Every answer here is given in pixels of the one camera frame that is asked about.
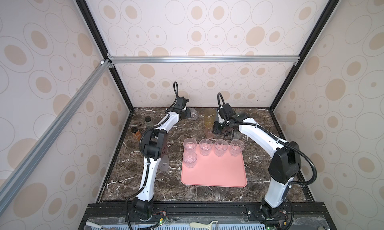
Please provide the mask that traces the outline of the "clear faceted glass five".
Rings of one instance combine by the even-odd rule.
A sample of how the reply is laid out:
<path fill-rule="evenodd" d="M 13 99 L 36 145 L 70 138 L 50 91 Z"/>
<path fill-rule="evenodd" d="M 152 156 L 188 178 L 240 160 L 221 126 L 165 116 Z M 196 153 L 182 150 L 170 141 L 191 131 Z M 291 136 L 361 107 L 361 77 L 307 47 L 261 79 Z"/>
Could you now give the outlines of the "clear faceted glass five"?
<path fill-rule="evenodd" d="M 183 143 L 184 151 L 196 151 L 197 148 L 197 141 L 194 138 L 187 138 L 184 140 Z"/>

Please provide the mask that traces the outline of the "clear faceted glass three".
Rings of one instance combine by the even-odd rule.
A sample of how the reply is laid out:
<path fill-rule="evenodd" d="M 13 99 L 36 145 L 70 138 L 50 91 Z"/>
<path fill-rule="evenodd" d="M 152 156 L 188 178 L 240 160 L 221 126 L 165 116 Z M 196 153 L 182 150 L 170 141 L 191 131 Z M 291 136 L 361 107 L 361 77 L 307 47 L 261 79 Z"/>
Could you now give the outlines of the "clear faceted glass three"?
<path fill-rule="evenodd" d="M 224 156 L 228 150 L 228 143 L 225 140 L 217 139 L 215 140 L 215 155 L 218 157 Z"/>

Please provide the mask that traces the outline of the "clear faceted glass four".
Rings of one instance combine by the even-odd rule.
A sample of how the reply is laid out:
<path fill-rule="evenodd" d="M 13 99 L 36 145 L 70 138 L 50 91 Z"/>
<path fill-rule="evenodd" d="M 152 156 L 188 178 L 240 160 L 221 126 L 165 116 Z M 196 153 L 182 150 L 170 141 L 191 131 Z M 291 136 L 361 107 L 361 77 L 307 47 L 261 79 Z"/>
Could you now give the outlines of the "clear faceted glass four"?
<path fill-rule="evenodd" d="M 240 155 L 245 148 L 245 144 L 239 139 L 232 140 L 230 146 L 231 146 L 231 149 L 230 149 L 231 156 Z"/>

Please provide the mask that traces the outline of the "clear faceted glass one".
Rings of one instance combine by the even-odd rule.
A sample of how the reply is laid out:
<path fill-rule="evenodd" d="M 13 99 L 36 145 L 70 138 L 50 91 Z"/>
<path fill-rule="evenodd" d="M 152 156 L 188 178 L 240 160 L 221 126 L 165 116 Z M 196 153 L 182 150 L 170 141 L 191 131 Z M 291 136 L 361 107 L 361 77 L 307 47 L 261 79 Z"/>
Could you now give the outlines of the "clear faceted glass one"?
<path fill-rule="evenodd" d="M 200 153 L 202 156 L 208 156 L 212 150 L 213 143 L 209 139 L 202 139 L 199 143 Z"/>

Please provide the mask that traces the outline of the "clear faceted glass two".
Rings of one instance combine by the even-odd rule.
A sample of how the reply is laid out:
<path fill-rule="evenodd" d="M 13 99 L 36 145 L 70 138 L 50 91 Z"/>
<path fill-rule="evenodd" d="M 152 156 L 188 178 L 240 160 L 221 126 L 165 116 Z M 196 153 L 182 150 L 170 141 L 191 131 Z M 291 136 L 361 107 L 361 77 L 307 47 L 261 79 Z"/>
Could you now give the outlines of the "clear faceted glass two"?
<path fill-rule="evenodd" d="M 198 156 L 194 151 L 185 151 L 183 165 L 187 168 L 194 168 L 197 164 Z"/>

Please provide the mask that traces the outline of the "clear faceted glass six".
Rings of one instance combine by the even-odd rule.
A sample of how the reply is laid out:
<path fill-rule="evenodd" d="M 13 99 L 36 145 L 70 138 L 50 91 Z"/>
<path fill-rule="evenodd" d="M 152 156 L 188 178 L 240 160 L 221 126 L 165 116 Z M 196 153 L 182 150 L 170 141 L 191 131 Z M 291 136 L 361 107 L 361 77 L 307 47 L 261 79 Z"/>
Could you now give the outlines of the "clear faceted glass six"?
<path fill-rule="evenodd" d="M 197 110 L 195 108 L 189 108 L 189 110 L 190 110 L 190 119 L 192 121 L 197 120 L 197 118 L 199 116 Z"/>

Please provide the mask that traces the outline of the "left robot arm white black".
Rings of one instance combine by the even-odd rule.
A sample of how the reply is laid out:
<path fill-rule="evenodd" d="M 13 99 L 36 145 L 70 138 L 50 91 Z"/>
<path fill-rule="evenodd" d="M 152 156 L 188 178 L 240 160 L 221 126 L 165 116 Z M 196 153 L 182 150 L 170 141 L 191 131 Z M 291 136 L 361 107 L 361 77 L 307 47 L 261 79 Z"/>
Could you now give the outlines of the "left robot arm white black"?
<path fill-rule="evenodd" d="M 180 120 L 190 117 L 186 107 L 189 99 L 176 97 L 174 103 L 166 109 L 165 117 L 156 125 L 148 128 L 139 142 L 139 149 L 144 156 L 144 169 L 141 185 L 133 198 L 133 213 L 141 220 L 152 217 L 155 179 L 162 157 L 167 147 L 168 132 Z"/>

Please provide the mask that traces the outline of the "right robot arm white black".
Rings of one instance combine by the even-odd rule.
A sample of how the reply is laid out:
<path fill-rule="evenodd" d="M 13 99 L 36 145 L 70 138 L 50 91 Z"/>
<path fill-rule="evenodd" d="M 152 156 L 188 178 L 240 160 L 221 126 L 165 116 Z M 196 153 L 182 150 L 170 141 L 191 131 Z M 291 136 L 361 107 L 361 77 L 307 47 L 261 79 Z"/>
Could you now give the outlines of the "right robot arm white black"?
<path fill-rule="evenodd" d="M 236 113 L 225 103 L 217 108 L 219 123 L 225 130 L 238 128 L 239 132 L 257 143 L 272 158 L 269 166 L 271 176 L 263 205 L 275 210 L 283 203 L 301 168 L 300 155 L 294 151 L 294 143 L 288 143 L 258 124 L 245 113 Z"/>

